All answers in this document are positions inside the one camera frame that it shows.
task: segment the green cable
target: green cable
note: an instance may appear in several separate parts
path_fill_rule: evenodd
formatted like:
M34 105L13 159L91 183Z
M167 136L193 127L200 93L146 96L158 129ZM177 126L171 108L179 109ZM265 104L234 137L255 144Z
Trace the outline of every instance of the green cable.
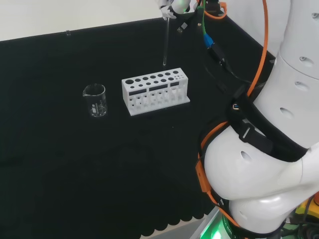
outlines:
M201 23L201 26L202 26L202 29L203 29L203 34L205 35L206 34L206 29L205 29L205 21L204 21L204 18L205 18L205 4L206 4L206 0L203 1L203 8L204 8L204 11L203 11L203 20L202 20L202 23Z

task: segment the green light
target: green light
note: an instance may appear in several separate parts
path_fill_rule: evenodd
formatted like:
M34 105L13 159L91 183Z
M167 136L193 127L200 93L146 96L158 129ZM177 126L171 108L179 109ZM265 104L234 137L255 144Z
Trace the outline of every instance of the green light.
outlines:
M221 234L219 233L219 230L217 230L215 234L212 235L211 239L221 239Z
M205 231L202 232L200 239L221 239L221 234L219 232L219 226L222 223L220 220L217 224L211 223L206 227Z

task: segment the orange cable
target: orange cable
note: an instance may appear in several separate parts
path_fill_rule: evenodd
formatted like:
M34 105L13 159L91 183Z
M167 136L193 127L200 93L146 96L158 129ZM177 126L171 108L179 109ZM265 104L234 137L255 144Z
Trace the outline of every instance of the orange cable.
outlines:
M267 47L268 47L268 8L267 8L267 3L266 3L266 0L263 0L263 6L264 6L264 17L265 17L265 38L264 38L264 48L263 48L263 52L262 52L262 56L261 56L261 59L260 59L260 63L259 63L259 67L258 67L258 70L257 70L257 73L256 73L256 76L247 92L247 96L250 96L252 91L254 90L256 84L257 84L257 81L260 77L260 74L262 72L262 69L263 69L263 66L264 66L264 63L265 63L265 59L266 59L266 55L267 55ZM212 15L210 15L209 13L207 13L205 11L205 15L209 16L209 17L212 17ZM214 129L212 129L208 135L203 139L202 143L200 144L201 147L203 148L207 142L207 140L214 134L216 133L216 131L218 131L219 129L221 129L227 122L223 122L223 123L220 123L218 126L216 126ZM211 195L211 192L208 191L207 192L209 198L211 199L211 201L215 204L218 204L217 201L213 198L213 196ZM231 216L229 216L222 208L219 208L219 210L221 211L221 213L229 220L231 221L235 226L237 227L240 227L236 222L235 220L233 220L231 218Z
M213 196L211 195L211 192L207 192L207 194L208 194L209 198L211 199L211 201L212 201L213 203L217 204L216 200L215 200L215 199L213 198ZM227 217L227 219L228 219L229 221L231 221L235 226L240 227L240 226L235 222L235 220L232 219L231 216L229 216L223 209L219 208L219 210L220 210L220 211L222 212L222 214L224 214L225 217Z
M261 60L259 63L259 67L256 73L256 76L251 83L251 86L249 87L249 90L247 92L247 95L250 96L250 94L253 92L257 81L260 77L261 71L263 70L263 66L265 63L266 55L267 55L267 47L268 47L268 8L267 8L267 3L266 0L263 0L263 5L264 5L264 16L265 16L265 37L264 37L264 48L263 48L263 53L261 55Z
M224 14L222 16L213 16L209 14L208 12L206 12L206 10L204 10L205 15L216 20L223 19L227 15L227 4L225 2L220 2L219 5L221 8L224 9Z
M226 122L223 122L223 123L220 123L218 126L216 126L215 128L213 128L213 129L208 133L208 135L205 136L205 138L204 138L203 141L201 142L201 144L200 144L201 148L204 148L204 145L206 144L206 142L208 141L208 139L209 139L214 133L216 133L216 131L218 131L220 128L222 128L226 123L227 123L227 121L226 121Z

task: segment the blue connector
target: blue connector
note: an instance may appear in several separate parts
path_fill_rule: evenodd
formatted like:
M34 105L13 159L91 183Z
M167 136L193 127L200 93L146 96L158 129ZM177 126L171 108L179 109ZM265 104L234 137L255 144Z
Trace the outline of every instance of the blue connector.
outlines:
M212 44L214 44L213 39L211 39L211 37L207 33L204 34L204 42L207 48L209 48Z

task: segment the black strap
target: black strap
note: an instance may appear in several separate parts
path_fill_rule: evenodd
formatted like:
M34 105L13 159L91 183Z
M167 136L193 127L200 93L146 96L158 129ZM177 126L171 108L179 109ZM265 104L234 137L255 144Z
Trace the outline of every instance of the black strap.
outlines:
M249 143L269 156L285 162L296 162L307 152L306 148L298 145L273 126L249 100L244 91L235 96L226 114L230 125L243 142ZM243 119L247 119L250 123L244 123ZM265 136L258 133L255 127Z

